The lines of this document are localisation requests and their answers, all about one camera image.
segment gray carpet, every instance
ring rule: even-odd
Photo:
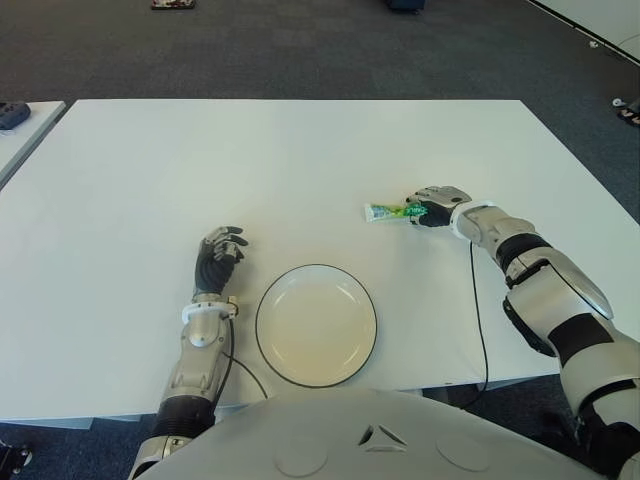
[[[610,102],[640,95],[640,71],[587,42],[524,0],[431,0],[418,16],[382,0],[200,0],[180,12],[147,0],[0,0],[0,97],[520,99],[638,220],[640,130]],[[455,404],[471,395],[450,390]],[[472,407],[530,436],[549,410],[568,417],[557,377]],[[0,438],[34,444],[25,480],[126,478],[150,422],[0,426]]]

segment plate rim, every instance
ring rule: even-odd
[[[305,267],[329,267],[329,268],[333,268],[335,270],[339,270],[342,273],[344,273],[345,275],[348,275],[349,277],[351,277],[353,280],[355,280],[355,282],[360,285],[360,287],[362,287],[362,290],[364,291],[365,295],[367,296],[367,298],[369,299],[369,303],[371,304],[371,309],[373,310],[373,327],[374,327],[374,331],[373,331],[373,342],[371,343],[371,348],[369,349],[369,352],[367,353],[367,357],[364,359],[364,361],[362,362],[362,365],[360,365],[358,367],[358,369],[356,371],[354,371],[351,375],[349,375],[348,377],[343,378],[342,380],[340,380],[339,382],[335,382],[335,383],[329,383],[326,385],[307,385],[304,383],[300,383],[300,382],[296,382],[295,380],[292,380],[291,378],[286,377],[285,375],[283,375],[280,371],[278,371],[277,368],[275,368],[273,365],[271,365],[271,362],[269,362],[269,360],[267,359],[267,356],[265,355],[264,351],[262,350],[262,345],[260,345],[260,337],[258,336],[258,318],[260,317],[260,309],[262,308],[262,302],[264,301],[264,299],[267,296],[267,293],[269,293],[269,290],[271,290],[271,288],[278,283],[278,281],[284,277],[285,275],[290,274],[291,272],[295,271],[295,270],[299,270],[301,268],[305,268]],[[335,265],[329,265],[326,263],[307,263],[305,265],[299,265],[297,267],[293,267],[289,270],[287,270],[286,272],[284,272],[282,275],[278,276],[278,278],[276,278],[273,282],[271,282],[269,284],[269,286],[267,287],[267,289],[264,291],[264,293],[262,294],[262,298],[260,298],[260,303],[258,303],[258,308],[256,310],[256,318],[255,318],[255,322],[254,322],[254,333],[255,333],[255,338],[256,338],[256,343],[258,344],[258,350],[260,350],[260,355],[262,356],[262,359],[266,362],[267,365],[269,365],[269,368],[276,373],[276,375],[278,375],[280,378],[282,378],[283,380],[286,380],[289,383],[292,383],[293,385],[297,385],[299,387],[304,387],[304,388],[329,388],[329,387],[335,387],[336,385],[340,385],[341,383],[346,382],[347,380],[349,380],[350,378],[352,378],[354,375],[356,375],[360,370],[362,370],[362,368],[367,364],[367,362],[369,361],[369,358],[371,358],[371,354],[373,353],[373,349],[376,346],[376,342],[378,340],[378,313],[376,312],[376,307],[373,304],[373,300],[371,299],[371,295],[369,295],[369,291],[367,290],[367,288],[362,284],[362,282],[360,280],[358,280],[356,277],[354,277],[353,275],[351,275],[349,272],[347,272],[346,270],[340,268],[340,267],[336,267]]]

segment another table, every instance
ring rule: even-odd
[[[64,102],[30,103],[31,115],[15,129],[0,131],[0,188],[53,127]]]

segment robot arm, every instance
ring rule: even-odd
[[[238,233],[242,229],[222,227],[200,244],[192,303],[182,311],[182,353],[162,397],[151,438],[140,446],[129,480],[187,445],[215,422],[213,412],[227,376],[223,369],[227,367],[228,371],[231,362],[219,362],[220,354],[228,341],[233,349],[233,319],[238,310],[235,298],[221,301],[221,293],[235,264],[243,258],[238,245],[247,245]]]
[[[560,361],[560,378],[594,468],[631,475],[640,463],[640,345],[611,323],[605,295],[526,220],[454,187],[408,202],[429,209],[412,223],[445,226],[485,249],[505,274],[503,307],[531,347]]]

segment white table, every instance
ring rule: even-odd
[[[533,221],[640,338],[638,225],[518,101],[80,101],[0,196],[0,418],[155,411],[198,243],[227,224],[251,242],[226,290],[237,356],[271,394],[299,387],[260,357],[257,302],[307,263],[353,274],[378,314],[374,353],[345,385],[480,382],[468,244],[362,213],[448,184]],[[491,379],[557,372],[476,258]],[[233,368],[223,403],[259,398]]]
[[[0,130],[0,188],[53,127],[64,102],[30,103],[31,115],[7,132]]]

